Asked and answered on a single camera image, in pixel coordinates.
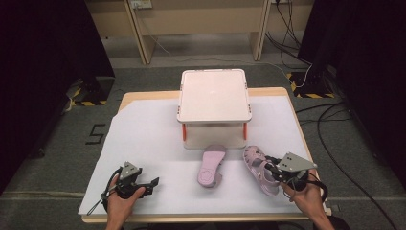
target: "white plastic box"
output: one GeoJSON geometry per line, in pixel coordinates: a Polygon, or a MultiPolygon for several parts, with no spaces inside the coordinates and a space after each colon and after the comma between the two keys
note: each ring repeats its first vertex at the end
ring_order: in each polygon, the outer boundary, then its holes
{"type": "Polygon", "coordinates": [[[186,149],[246,146],[251,120],[247,82],[242,69],[187,70],[182,74],[177,120],[186,149]]]}

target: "person's arm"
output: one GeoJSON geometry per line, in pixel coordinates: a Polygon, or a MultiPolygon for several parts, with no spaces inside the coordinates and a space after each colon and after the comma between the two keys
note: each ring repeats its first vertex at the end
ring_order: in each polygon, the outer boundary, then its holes
{"type": "MultiPolygon", "coordinates": [[[[116,184],[116,175],[110,183],[110,188],[116,184]]],[[[110,194],[107,206],[107,226],[106,230],[119,230],[125,221],[132,214],[132,206],[135,201],[144,193],[146,188],[141,187],[128,199],[120,198],[116,193],[110,194]]]]}
{"type": "MultiPolygon", "coordinates": [[[[316,174],[316,170],[309,170],[309,172],[313,175],[316,174]]],[[[311,174],[308,180],[316,180],[311,174]]],[[[308,183],[300,192],[293,191],[285,183],[281,183],[281,187],[290,196],[290,201],[294,201],[296,206],[313,221],[318,229],[334,229],[323,208],[320,188],[318,186],[308,183]]]]}

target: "electrical outlet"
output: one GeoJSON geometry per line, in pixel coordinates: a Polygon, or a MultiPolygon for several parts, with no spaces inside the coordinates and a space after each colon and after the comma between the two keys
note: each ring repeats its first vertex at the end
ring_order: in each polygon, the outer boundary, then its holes
{"type": "Polygon", "coordinates": [[[131,0],[130,4],[132,9],[152,9],[151,0],[131,0]]]}
{"type": "MultiPolygon", "coordinates": [[[[287,4],[292,2],[292,0],[280,0],[280,4],[287,4]]],[[[277,0],[271,0],[271,4],[277,4],[277,0]]]]}

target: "pink shoe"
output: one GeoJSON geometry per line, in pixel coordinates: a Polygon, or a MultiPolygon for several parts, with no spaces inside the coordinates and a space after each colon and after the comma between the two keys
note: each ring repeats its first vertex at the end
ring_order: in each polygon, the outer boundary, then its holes
{"type": "Polygon", "coordinates": [[[222,175],[216,170],[225,154],[226,148],[221,145],[211,145],[205,149],[203,163],[197,177],[199,184],[203,187],[212,188],[220,183],[222,175]]]}
{"type": "Polygon", "coordinates": [[[257,146],[249,146],[243,153],[245,164],[258,181],[263,192],[268,196],[278,194],[280,182],[275,180],[272,173],[265,169],[266,164],[274,165],[270,160],[266,160],[265,154],[257,146]]]}

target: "black cable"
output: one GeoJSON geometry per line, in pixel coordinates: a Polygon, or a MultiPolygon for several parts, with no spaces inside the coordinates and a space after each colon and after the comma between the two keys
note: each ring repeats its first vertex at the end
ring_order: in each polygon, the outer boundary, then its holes
{"type": "Polygon", "coordinates": [[[98,207],[98,205],[99,205],[100,203],[101,203],[102,206],[104,207],[105,212],[107,212],[108,197],[109,197],[111,194],[115,193],[115,192],[111,192],[111,193],[109,192],[110,183],[111,183],[111,181],[113,180],[113,178],[114,178],[114,176],[115,176],[116,174],[120,174],[120,173],[122,172],[122,169],[123,169],[123,168],[120,167],[119,169],[117,169],[116,171],[113,172],[113,174],[111,175],[110,179],[109,179],[108,182],[107,182],[107,186],[106,186],[104,192],[101,194],[101,199],[100,199],[98,202],[96,202],[95,205],[93,205],[93,207],[89,210],[89,212],[87,212],[87,216],[90,216],[90,215],[93,213],[93,211],[95,211],[96,207],[98,207]]]}
{"type": "Polygon", "coordinates": [[[322,103],[322,104],[318,104],[318,105],[314,105],[314,106],[311,106],[311,107],[300,109],[298,111],[295,111],[295,113],[298,114],[300,112],[304,112],[304,111],[307,111],[307,110],[310,110],[310,109],[313,109],[313,108],[323,107],[323,106],[331,106],[331,105],[338,105],[338,104],[343,104],[343,102],[339,102],[339,103],[322,103]]]}
{"type": "MultiPolygon", "coordinates": [[[[347,110],[346,110],[346,109],[342,109],[342,110],[336,111],[335,113],[330,114],[330,115],[328,115],[327,117],[325,117],[325,118],[322,120],[322,122],[345,122],[345,121],[351,120],[351,117],[345,118],[345,119],[329,119],[330,117],[332,117],[332,116],[334,116],[334,115],[336,115],[336,114],[338,114],[338,113],[340,113],[340,112],[344,112],[344,111],[347,111],[347,110]]],[[[299,123],[301,123],[301,126],[302,126],[302,125],[314,123],[314,122],[317,122],[317,121],[318,121],[318,120],[311,120],[311,119],[308,119],[308,120],[299,120],[299,123]]]]}
{"type": "Polygon", "coordinates": [[[283,64],[284,66],[286,66],[287,68],[290,68],[290,69],[305,69],[305,68],[294,68],[294,67],[290,67],[290,66],[286,65],[286,63],[284,63],[283,57],[282,57],[282,52],[285,52],[285,53],[287,53],[288,55],[294,57],[295,59],[297,59],[297,60],[299,60],[299,61],[301,61],[301,62],[303,62],[303,63],[305,63],[305,64],[307,64],[307,65],[310,65],[309,62],[307,62],[307,61],[305,61],[305,60],[303,60],[303,59],[298,58],[297,56],[291,54],[289,51],[287,51],[287,50],[285,50],[285,49],[283,48],[283,47],[288,47],[288,48],[291,48],[291,49],[298,49],[298,48],[300,48],[300,46],[301,46],[301,43],[300,43],[300,41],[298,40],[298,38],[295,36],[295,32],[294,32],[294,30],[293,30],[293,20],[292,20],[293,5],[292,5],[292,1],[288,0],[289,23],[286,22],[286,20],[285,20],[283,14],[282,14],[282,12],[281,12],[281,10],[280,10],[280,8],[279,8],[279,3],[277,3],[277,10],[278,10],[278,12],[279,12],[279,14],[280,14],[280,16],[281,16],[281,18],[282,18],[282,20],[283,20],[284,25],[286,26],[286,33],[285,33],[285,35],[284,35],[283,42],[282,42],[282,44],[280,44],[279,42],[277,42],[276,40],[274,40],[274,39],[271,37],[271,35],[270,35],[269,33],[268,33],[268,34],[265,33],[265,35],[266,35],[266,37],[268,37],[269,41],[270,41],[275,47],[277,47],[278,49],[280,49],[281,61],[282,61],[282,64],[283,64]],[[285,45],[284,45],[284,42],[286,41],[287,35],[289,35],[289,36],[296,42],[296,46],[297,46],[298,48],[294,48],[294,47],[290,47],[290,46],[285,46],[285,45]]]}
{"type": "Polygon", "coordinates": [[[383,208],[376,202],[376,200],[364,189],[362,188],[354,179],[352,179],[351,176],[349,176],[349,174],[344,171],[344,169],[338,164],[338,162],[335,160],[334,156],[331,154],[331,152],[328,150],[327,145],[322,137],[321,131],[320,131],[320,123],[323,120],[323,116],[325,114],[327,114],[335,105],[332,105],[331,107],[329,107],[328,109],[326,109],[326,111],[324,111],[322,113],[322,115],[320,115],[319,120],[317,122],[317,133],[319,135],[319,139],[322,142],[323,147],[325,148],[328,156],[331,158],[331,160],[333,161],[333,163],[335,164],[335,166],[337,166],[337,168],[359,189],[361,190],[369,199],[370,201],[372,201],[372,203],[381,211],[381,213],[383,214],[383,216],[385,216],[385,218],[387,219],[387,221],[392,225],[392,227],[394,228],[394,230],[396,230],[396,226],[395,224],[392,222],[391,218],[388,216],[388,214],[385,212],[385,210],[383,210],[383,208]]]}

